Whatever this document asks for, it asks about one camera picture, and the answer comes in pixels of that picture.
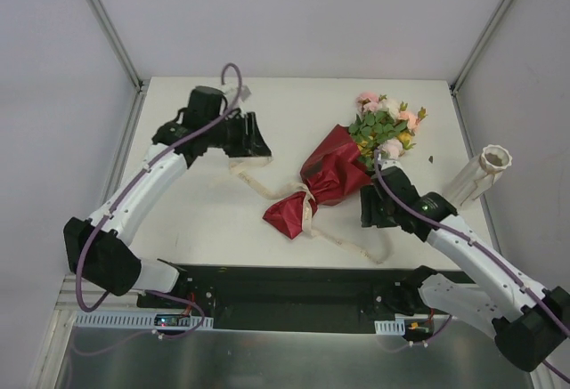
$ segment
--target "burgundy satin wrap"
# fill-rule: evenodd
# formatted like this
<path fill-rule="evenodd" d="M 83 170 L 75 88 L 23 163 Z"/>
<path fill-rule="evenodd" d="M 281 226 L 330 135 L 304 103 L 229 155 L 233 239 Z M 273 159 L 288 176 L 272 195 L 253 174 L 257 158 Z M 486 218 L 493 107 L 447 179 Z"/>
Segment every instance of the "burgundy satin wrap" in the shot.
<path fill-rule="evenodd" d="M 345 127 L 336 125 L 301 167 L 301 178 L 314 196 L 313 215 L 318 205 L 333 206 L 370 184 L 366 166 L 358 161 L 360 150 Z M 294 239 L 303 231 L 303 199 L 299 191 L 265 211 L 264 220 Z"/>

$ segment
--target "white vase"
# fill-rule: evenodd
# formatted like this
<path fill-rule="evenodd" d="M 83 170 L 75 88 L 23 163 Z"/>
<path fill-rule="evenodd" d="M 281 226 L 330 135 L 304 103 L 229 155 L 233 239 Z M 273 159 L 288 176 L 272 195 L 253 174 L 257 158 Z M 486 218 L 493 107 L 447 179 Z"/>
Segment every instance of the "white vase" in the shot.
<path fill-rule="evenodd" d="M 490 144 L 463 167 L 442 196 L 457 209 L 467 208 L 501 178 L 512 162 L 507 149 Z"/>

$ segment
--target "white wall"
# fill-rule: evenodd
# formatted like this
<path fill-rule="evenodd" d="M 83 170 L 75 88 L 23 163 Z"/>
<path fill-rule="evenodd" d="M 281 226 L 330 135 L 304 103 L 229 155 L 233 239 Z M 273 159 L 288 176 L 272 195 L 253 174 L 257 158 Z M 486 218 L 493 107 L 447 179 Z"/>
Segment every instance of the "white wall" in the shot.
<path fill-rule="evenodd" d="M 102 0 L 145 78 L 452 81 L 500 0 Z"/>
<path fill-rule="evenodd" d="M 570 291 L 570 0 L 517 0 L 460 91 L 477 148 L 513 167 L 486 195 L 503 253 Z M 554 356 L 570 374 L 570 342 Z"/>
<path fill-rule="evenodd" d="M 0 0 L 0 386 L 28 387 L 133 89 L 85 0 Z"/>

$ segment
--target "gray floor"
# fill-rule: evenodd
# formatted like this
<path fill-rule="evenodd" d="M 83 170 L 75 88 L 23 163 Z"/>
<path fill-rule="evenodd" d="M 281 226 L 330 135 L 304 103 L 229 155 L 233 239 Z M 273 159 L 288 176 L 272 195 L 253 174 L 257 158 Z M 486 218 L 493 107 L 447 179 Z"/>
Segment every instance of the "gray floor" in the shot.
<path fill-rule="evenodd" d="M 82 351 L 136 331 L 74 328 Z M 199 331 L 176 341 L 142 335 L 94 357 L 66 354 L 58 388 L 532 388 L 493 341 L 454 321 L 427 349 L 382 348 L 400 337 Z"/>

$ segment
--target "tabletop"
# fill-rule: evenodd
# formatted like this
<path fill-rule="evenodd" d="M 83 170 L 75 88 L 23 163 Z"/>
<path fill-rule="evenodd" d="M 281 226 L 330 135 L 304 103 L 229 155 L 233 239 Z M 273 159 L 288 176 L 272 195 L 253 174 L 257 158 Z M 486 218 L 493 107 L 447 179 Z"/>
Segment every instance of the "tabletop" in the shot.
<path fill-rule="evenodd" d="M 354 121 L 354 99 L 365 91 L 407 101 L 411 110 L 427 109 L 428 116 L 415 137 L 417 146 L 402 157 L 403 168 L 420 194 L 441 191 L 468 162 L 444 81 L 244 78 L 244 84 L 252 92 L 244 110 L 256 112 L 260 132 L 273 152 L 271 164 L 250 174 L 269 189 L 300 181 L 300 167 L 332 127 Z M 217 87 L 219 79 L 151 80 L 124 176 L 137 168 L 157 128 L 187 105 L 197 85 Z M 159 199 L 142 222 L 131 249 L 139 257 L 184 264 L 386 269 L 414 269 L 424 264 L 438 270 L 458 269 L 446 256 L 398 228 L 363 229 L 358 194 L 334 207 L 319 207 L 313 224 L 360 246 L 372 257 L 389 251 L 383 264 L 322 237 L 285 237 L 262 220 L 271 204 L 230 175 L 228 158 L 221 150 L 209 150 Z M 478 202 L 461 214 L 483 240 L 490 242 Z"/>

